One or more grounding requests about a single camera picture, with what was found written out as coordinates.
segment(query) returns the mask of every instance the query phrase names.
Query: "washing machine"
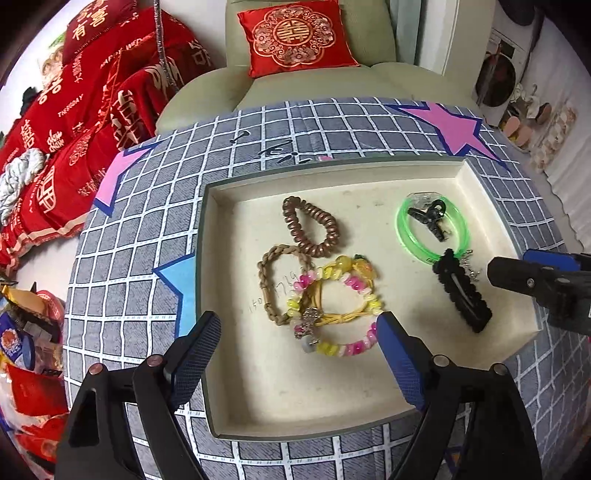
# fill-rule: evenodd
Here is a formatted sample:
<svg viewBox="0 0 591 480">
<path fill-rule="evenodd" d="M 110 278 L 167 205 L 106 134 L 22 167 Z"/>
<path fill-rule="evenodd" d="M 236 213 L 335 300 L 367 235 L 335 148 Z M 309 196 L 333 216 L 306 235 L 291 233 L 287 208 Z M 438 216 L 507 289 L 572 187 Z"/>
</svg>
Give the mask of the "washing machine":
<svg viewBox="0 0 591 480">
<path fill-rule="evenodd" d="M 492 127 L 498 127 L 515 85 L 521 81 L 533 32 L 533 25 L 514 23 L 497 2 L 486 55 L 472 93 Z"/>
</svg>

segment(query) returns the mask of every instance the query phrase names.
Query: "gray and white checkered tablecloth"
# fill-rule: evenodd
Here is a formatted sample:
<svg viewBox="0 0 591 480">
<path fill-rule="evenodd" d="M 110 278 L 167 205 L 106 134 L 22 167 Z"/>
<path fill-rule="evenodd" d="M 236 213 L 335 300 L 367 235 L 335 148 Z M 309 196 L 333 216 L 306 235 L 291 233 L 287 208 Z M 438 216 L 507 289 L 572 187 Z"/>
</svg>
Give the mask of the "gray and white checkered tablecloth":
<svg viewBox="0 0 591 480">
<path fill-rule="evenodd" d="M 153 269 L 194 251 L 208 183 L 315 163 L 323 155 L 338 161 L 446 154 L 433 126 L 385 104 L 400 102 L 377 98 L 284 102 L 220 116 L 148 141 L 160 143 L 122 176 L 112 216 L 93 208 L 80 235 L 64 327 L 70 403 L 89 365 L 103 362 L 109 369 L 136 365 L 172 343 L 177 296 Z M 466 109 L 448 109 L 473 116 Z M 517 249 L 565 251 L 531 179 L 519 162 L 511 160 L 511 147 L 485 124 L 480 138 L 508 169 L 474 150 L 465 157 L 506 219 Z M 259 154 L 278 144 L 286 145 L 282 153 Z M 506 364 L 534 426 L 547 473 L 562 464 L 577 440 L 573 433 L 585 421 L 591 368 L 586 338 L 549 327 L 544 312 L 537 311 L 541 332 Z M 137 408 L 129 406 L 128 412 L 146 476 L 159 478 Z M 466 408 L 459 412 L 451 445 L 461 444 L 468 414 Z M 212 479 L 385 478 L 397 465 L 419 419 L 413 413 L 369 430 L 297 442 L 229 442 L 209 434 L 200 388 L 176 415 Z M 445 465 L 440 478 L 451 478 Z"/>
</svg>

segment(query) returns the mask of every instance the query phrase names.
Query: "red blanket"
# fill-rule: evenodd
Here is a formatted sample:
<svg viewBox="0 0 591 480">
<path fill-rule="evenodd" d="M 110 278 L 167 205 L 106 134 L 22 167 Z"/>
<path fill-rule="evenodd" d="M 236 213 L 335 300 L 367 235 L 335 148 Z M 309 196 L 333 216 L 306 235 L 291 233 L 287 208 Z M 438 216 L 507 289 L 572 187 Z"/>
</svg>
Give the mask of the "red blanket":
<svg viewBox="0 0 591 480">
<path fill-rule="evenodd" d="M 212 70 L 185 25 L 165 13 L 163 24 L 166 55 L 180 87 Z M 2 169 L 27 148 L 52 154 L 2 228 L 0 267 L 7 274 L 31 245 L 82 228 L 114 156 L 155 135 L 172 94 L 158 62 L 150 8 L 86 47 L 39 95 L 0 150 Z"/>
</svg>

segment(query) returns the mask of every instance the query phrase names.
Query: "green bangle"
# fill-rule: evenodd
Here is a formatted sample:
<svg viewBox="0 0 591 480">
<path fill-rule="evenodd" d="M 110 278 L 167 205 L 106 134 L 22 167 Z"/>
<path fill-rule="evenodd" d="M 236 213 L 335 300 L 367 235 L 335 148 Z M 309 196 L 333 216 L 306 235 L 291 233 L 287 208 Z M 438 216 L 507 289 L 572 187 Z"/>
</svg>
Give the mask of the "green bangle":
<svg viewBox="0 0 591 480">
<path fill-rule="evenodd" d="M 444 217 L 451 224 L 455 234 L 459 238 L 459 245 L 454 253 L 456 258 L 460 258 L 468 250 L 470 243 L 470 232 L 466 226 L 466 221 L 456 208 L 456 206 L 444 196 L 440 196 L 441 200 L 445 202 L 446 212 Z M 430 251 L 425 247 L 414 235 L 409 225 L 410 215 L 408 214 L 408 208 L 412 206 L 412 199 L 407 197 L 400 209 L 398 210 L 396 217 L 396 230 L 398 232 L 398 238 L 400 242 L 406 247 L 406 249 L 418 258 L 421 262 L 427 264 L 434 264 L 441 257 L 440 254 Z"/>
</svg>

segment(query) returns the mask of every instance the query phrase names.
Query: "metal bolt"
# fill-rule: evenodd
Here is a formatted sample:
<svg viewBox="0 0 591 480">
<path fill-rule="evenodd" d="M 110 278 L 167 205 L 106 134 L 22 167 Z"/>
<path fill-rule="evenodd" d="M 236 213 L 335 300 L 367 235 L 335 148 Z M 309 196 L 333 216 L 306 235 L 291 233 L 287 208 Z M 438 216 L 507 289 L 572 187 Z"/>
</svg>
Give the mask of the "metal bolt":
<svg viewBox="0 0 591 480">
<path fill-rule="evenodd" d="M 507 373 L 509 373 L 509 370 L 503 364 L 495 364 L 495 366 L 492 367 L 492 369 L 495 371 L 497 375 L 506 375 Z"/>
<path fill-rule="evenodd" d="M 92 364 L 88 369 L 88 373 L 90 375 L 98 375 L 103 371 L 104 367 L 103 364 Z"/>
<path fill-rule="evenodd" d="M 438 367 L 447 367 L 449 365 L 449 358 L 445 355 L 435 355 L 433 357 L 433 363 Z"/>
<path fill-rule="evenodd" d="M 157 367 L 162 363 L 162 360 L 164 360 L 162 355 L 150 355 L 146 360 L 146 363 L 149 367 Z"/>
</svg>

